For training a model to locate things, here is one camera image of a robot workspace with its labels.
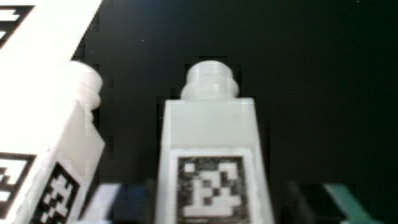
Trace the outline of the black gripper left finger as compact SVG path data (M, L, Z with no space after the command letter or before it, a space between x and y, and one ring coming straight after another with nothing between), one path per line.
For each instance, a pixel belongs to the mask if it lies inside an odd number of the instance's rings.
M153 182L102 183L82 214L82 224L153 224Z

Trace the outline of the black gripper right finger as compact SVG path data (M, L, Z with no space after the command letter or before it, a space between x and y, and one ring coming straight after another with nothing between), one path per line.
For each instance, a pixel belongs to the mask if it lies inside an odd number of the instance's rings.
M374 218L345 184L290 182L281 224L384 224L384 222Z

